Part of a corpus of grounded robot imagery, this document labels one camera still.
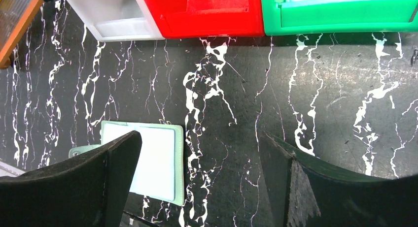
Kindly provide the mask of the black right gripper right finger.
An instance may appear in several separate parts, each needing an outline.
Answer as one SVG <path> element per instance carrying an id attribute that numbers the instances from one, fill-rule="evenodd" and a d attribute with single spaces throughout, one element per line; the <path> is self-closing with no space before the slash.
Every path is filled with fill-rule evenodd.
<path id="1" fill-rule="evenodd" d="M 277 227 L 415 227 L 418 177 L 384 179 L 330 164 L 259 136 L 262 173 Z"/>

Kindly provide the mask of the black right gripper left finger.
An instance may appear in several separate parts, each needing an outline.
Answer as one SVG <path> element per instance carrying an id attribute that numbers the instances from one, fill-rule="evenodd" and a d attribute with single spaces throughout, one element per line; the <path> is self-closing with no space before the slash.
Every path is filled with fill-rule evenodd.
<path id="1" fill-rule="evenodd" d="M 117 227 L 142 145 L 131 131 L 47 167 L 0 179 L 3 227 Z"/>

